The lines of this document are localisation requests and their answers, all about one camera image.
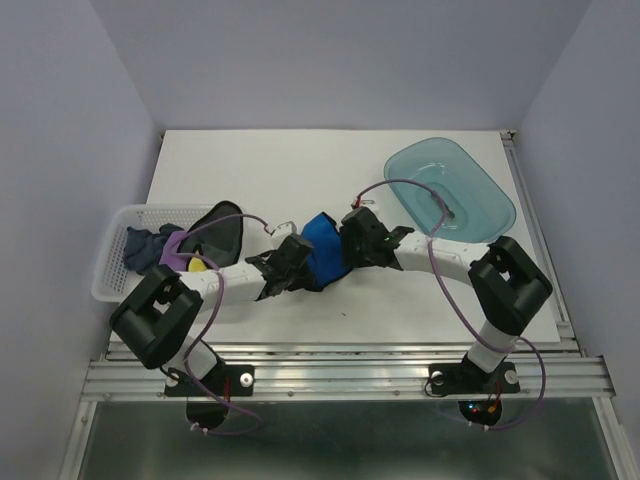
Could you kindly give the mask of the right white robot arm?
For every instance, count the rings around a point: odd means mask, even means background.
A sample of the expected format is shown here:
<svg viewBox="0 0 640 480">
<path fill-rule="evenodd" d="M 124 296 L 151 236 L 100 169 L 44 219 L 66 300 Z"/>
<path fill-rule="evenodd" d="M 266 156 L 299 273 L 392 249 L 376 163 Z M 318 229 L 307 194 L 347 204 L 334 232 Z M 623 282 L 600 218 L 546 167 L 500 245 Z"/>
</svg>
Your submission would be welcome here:
<svg viewBox="0 0 640 480">
<path fill-rule="evenodd" d="M 392 230 L 367 207 L 347 214 L 339 229 L 343 260 L 354 268 L 380 267 L 434 275 L 469 286 L 485 321 L 458 363 L 440 363 L 431 374 L 435 396 L 483 394 L 505 380 L 504 359 L 553 292 L 546 275 L 519 243 L 500 236 L 492 243 L 433 238 L 410 227 Z"/>
</svg>

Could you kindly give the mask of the blue microfiber towel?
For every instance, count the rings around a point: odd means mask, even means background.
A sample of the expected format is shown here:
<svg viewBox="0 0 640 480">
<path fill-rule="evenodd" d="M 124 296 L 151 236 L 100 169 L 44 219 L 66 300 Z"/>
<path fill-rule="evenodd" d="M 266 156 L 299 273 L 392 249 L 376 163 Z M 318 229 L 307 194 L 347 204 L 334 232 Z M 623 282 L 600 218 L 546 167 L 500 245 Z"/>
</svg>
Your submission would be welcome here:
<svg viewBox="0 0 640 480">
<path fill-rule="evenodd" d="M 307 257 L 302 277 L 292 287 L 310 292 L 321 292 L 327 286 L 349 275 L 353 267 L 343 261 L 342 243 L 336 222 L 325 212 L 311 219 L 301 236 L 309 241 L 313 250 Z"/>
</svg>

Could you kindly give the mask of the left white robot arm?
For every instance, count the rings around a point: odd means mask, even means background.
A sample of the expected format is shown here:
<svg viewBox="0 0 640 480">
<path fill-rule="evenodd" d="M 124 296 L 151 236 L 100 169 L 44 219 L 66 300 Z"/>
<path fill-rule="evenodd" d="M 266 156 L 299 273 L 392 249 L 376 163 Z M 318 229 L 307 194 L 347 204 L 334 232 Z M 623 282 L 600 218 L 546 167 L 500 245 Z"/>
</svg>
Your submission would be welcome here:
<svg viewBox="0 0 640 480">
<path fill-rule="evenodd" d="M 179 273 L 159 265 L 118 305 L 111 329 L 146 369 L 165 375 L 168 397 L 250 397 L 255 368 L 226 364 L 192 325 L 207 313 L 209 329 L 223 306 L 291 289 L 306 275 L 312 252 L 311 242 L 289 234 L 276 249 L 219 270 Z"/>
</svg>

